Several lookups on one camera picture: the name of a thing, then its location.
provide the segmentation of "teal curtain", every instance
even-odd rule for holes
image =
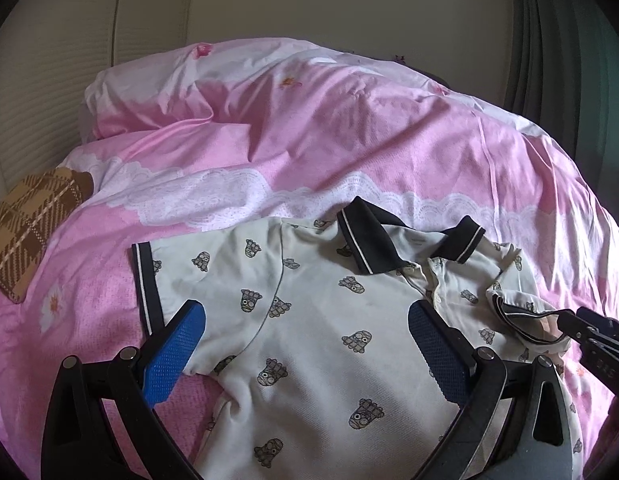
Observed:
[[[619,37],[594,0],[514,0],[505,106],[556,139],[619,224]]]

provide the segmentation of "polo shirt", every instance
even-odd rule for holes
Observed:
[[[475,348],[560,363],[568,340],[525,254],[484,234],[468,216],[419,232],[357,197],[336,221],[262,218],[135,244],[148,334],[185,300],[205,307],[184,372],[216,377],[224,393],[196,470],[215,480],[412,478],[459,411],[409,330],[418,300]]]

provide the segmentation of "patterned shirt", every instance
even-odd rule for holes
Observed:
[[[513,361],[547,352],[559,364],[567,341],[543,317],[552,308],[523,251],[484,233],[469,217],[419,232],[357,197],[335,222],[263,218],[134,245],[148,333],[185,300],[205,306],[185,373],[211,374],[224,394],[196,470],[216,480],[412,478],[459,411],[408,329],[417,300],[475,348]],[[494,416],[480,466],[506,413]]]

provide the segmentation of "metal screw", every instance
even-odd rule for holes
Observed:
[[[73,355],[67,356],[64,360],[63,360],[63,368],[74,368],[74,365],[77,363],[77,358],[75,358]]]
[[[490,361],[494,358],[494,351],[491,350],[490,348],[487,348],[486,346],[481,346],[477,350],[477,354],[478,354],[478,357],[480,357],[481,359],[484,359],[485,361]]]
[[[545,368],[549,368],[554,364],[549,357],[545,357],[544,355],[539,355],[539,363]]]
[[[125,361],[130,361],[131,359],[134,359],[136,357],[136,352],[137,349],[133,346],[126,346],[118,353],[118,355],[121,359]]]

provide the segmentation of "brown plaid cloth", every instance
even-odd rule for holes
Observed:
[[[87,200],[92,176],[56,168],[21,180],[0,202],[0,290],[21,303],[54,230]]]

